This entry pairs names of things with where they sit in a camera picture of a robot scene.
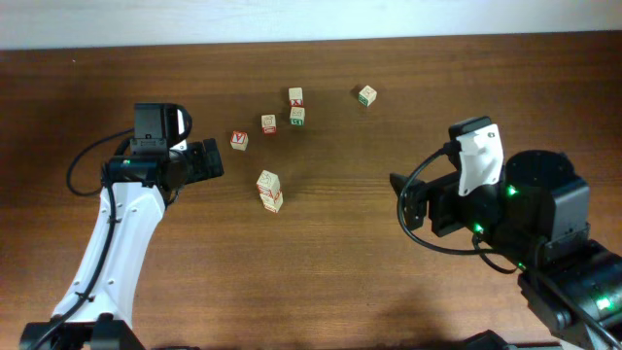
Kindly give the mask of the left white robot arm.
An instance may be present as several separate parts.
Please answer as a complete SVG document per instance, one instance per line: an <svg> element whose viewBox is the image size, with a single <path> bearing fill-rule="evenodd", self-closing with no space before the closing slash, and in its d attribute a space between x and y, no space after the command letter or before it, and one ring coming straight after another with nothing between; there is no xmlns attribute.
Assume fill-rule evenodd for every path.
<svg viewBox="0 0 622 350"><path fill-rule="evenodd" d="M224 173L215 139L113 156L102 169L98 217L73 283L47 322L25 326L19 348L142 348L132 310L151 237L181 189Z"/></svg>

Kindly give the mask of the green edged M block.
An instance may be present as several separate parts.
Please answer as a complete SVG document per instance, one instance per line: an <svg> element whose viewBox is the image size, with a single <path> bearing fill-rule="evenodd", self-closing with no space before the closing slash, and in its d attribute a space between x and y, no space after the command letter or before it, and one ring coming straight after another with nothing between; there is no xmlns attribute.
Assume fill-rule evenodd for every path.
<svg viewBox="0 0 622 350"><path fill-rule="evenodd" d="M304 126L305 109L303 107L292 107L290 112L290 122L293 125Z"/></svg>

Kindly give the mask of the wooden K picture block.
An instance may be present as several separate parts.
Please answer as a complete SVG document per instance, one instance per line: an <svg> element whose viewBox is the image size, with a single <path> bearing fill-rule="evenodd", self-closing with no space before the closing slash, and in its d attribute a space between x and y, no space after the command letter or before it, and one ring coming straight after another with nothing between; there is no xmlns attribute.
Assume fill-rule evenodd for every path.
<svg viewBox="0 0 622 350"><path fill-rule="evenodd" d="M276 199L281 192L279 177L272 172L262 170L256 181L260 196Z"/></svg>

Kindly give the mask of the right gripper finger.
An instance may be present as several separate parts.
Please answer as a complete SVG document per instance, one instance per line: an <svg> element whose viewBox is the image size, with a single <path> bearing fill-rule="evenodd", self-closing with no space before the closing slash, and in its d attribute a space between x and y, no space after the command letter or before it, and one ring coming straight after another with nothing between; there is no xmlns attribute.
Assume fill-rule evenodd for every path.
<svg viewBox="0 0 622 350"><path fill-rule="evenodd" d="M406 185L409 177L400 175L397 173L390 174L390 184L396 194L400 196L402 191L405 191L405 198L423 198L427 194L427 183L419 179L412 180L409 185Z"/></svg>
<svg viewBox="0 0 622 350"><path fill-rule="evenodd" d="M427 184L414 182L406 189L403 215L409 230L420 228L427 215Z"/></svg>

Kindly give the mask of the top red edged block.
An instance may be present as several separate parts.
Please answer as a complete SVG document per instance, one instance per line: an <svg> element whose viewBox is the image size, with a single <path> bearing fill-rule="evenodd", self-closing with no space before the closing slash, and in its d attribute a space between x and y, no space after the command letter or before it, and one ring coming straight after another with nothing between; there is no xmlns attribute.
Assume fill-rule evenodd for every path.
<svg viewBox="0 0 622 350"><path fill-rule="evenodd" d="M288 97L291 107L303 106L303 91L301 87L290 87L288 89Z"/></svg>

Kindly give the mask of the red edged 6 block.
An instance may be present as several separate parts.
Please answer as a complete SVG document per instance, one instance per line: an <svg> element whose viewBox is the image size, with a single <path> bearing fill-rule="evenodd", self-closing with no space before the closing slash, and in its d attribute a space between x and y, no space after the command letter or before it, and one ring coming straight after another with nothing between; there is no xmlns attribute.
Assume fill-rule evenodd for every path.
<svg viewBox="0 0 622 350"><path fill-rule="evenodd" d="M282 192L278 192L274 196L270 196L267 194L261 194L260 198L261 198L263 207L266 210L271 211L273 213L278 213L284 202Z"/></svg>

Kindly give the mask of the green edged far block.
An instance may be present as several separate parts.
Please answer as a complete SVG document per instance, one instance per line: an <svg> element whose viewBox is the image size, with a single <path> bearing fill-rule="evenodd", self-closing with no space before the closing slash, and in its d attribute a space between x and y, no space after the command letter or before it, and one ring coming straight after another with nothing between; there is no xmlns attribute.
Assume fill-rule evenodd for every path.
<svg viewBox="0 0 622 350"><path fill-rule="evenodd" d="M359 101L363 106L369 107L377 98L377 91L371 86L363 87L359 92Z"/></svg>

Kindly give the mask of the red V letter block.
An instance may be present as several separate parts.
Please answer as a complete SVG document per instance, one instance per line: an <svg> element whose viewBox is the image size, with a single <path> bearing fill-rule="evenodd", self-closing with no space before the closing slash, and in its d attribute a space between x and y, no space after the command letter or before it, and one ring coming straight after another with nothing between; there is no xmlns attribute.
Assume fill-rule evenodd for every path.
<svg viewBox="0 0 622 350"><path fill-rule="evenodd" d="M230 146L234 150L246 151L249 144L248 133L234 130L230 138Z"/></svg>

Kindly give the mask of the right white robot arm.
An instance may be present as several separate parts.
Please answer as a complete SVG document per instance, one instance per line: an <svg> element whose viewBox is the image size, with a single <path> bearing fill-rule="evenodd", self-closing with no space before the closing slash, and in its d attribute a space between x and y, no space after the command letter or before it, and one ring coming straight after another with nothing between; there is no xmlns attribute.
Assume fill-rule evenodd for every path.
<svg viewBox="0 0 622 350"><path fill-rule="evenodd" d="M503 160L440 149L390 183L412 241L517 274L529 308L555 337L583 349L620 348L621 258L591 238L590 188L565 155L531 150Z"/></svg>

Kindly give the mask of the red spiral picture block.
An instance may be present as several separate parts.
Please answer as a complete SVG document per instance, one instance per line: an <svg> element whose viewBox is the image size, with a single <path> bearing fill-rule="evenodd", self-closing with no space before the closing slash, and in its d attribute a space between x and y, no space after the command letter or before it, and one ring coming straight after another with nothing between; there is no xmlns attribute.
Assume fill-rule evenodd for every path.
<svg viewBox="0 0 622 350"><path fill-rule="evenodd" d="M276 132L276 116L262 115L260 117L261 131L263 134L273 134Z"/></svg>

